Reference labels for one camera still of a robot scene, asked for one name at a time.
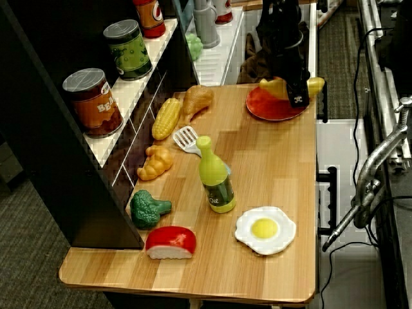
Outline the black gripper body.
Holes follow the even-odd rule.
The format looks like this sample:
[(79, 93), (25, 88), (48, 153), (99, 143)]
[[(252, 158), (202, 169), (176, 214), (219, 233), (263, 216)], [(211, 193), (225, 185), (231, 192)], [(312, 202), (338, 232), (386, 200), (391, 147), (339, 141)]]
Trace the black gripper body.
[(284, 48), (270, 44), (269, 72), (271, 77), (279, 77), (289, 86), (304, 86), (310, 77), (299, 44)]

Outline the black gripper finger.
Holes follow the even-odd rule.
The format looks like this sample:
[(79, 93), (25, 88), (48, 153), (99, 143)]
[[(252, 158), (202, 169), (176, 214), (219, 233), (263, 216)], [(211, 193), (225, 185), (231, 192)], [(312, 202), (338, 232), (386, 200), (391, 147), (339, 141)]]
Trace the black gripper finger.
[(286, 92), (292, 108), (305, 108), (309, 105), (310, 98), (305, 80), (297, 84), (286, 84)]

